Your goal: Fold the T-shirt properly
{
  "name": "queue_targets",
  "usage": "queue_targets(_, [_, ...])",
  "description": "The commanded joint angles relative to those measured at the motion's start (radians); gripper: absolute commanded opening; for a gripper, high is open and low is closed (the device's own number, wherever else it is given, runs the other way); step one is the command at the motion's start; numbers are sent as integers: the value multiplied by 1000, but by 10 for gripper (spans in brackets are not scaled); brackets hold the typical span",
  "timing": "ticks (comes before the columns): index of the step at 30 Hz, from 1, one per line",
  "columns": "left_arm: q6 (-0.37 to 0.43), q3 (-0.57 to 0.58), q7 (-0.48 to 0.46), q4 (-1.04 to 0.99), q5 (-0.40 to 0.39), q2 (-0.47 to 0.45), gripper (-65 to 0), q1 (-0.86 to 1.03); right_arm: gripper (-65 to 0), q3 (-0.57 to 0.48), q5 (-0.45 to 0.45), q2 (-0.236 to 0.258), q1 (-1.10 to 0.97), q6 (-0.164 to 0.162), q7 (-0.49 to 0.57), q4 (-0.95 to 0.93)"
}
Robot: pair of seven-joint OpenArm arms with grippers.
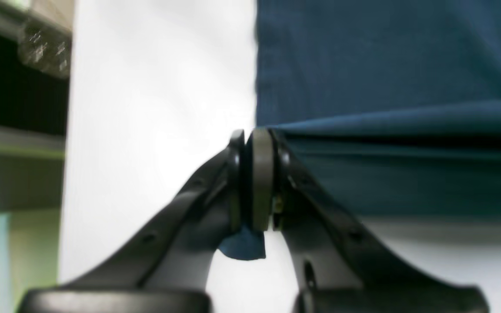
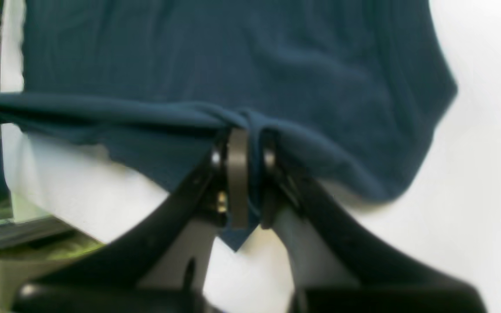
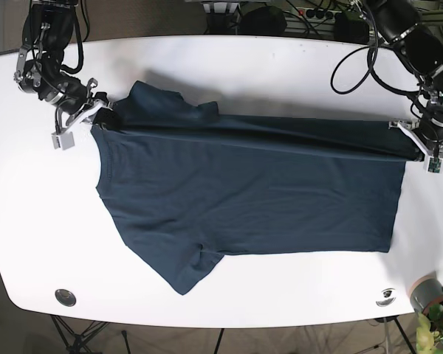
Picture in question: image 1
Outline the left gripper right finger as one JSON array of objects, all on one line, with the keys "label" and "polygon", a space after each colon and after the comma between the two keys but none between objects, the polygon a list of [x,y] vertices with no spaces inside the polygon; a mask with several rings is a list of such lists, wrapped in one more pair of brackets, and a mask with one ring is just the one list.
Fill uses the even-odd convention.
[{"label": "left gripper right finger", "polygon": [[263,127],[250,136],[256,232],[280,231],[300,291],[295,313],[487,313],[474,286],[444,283],[416,269],[338,204]]}]

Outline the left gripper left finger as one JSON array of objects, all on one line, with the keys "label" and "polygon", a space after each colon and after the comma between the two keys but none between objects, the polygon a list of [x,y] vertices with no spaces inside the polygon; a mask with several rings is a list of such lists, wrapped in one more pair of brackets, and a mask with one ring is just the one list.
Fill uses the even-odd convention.
[{"label": "left gripper left finger", "polygon": [[211,313],[211,260],[243,225],[244,149],[244,131],[236,130],[117,252],[69,283],[29,290],[18,312]]}]

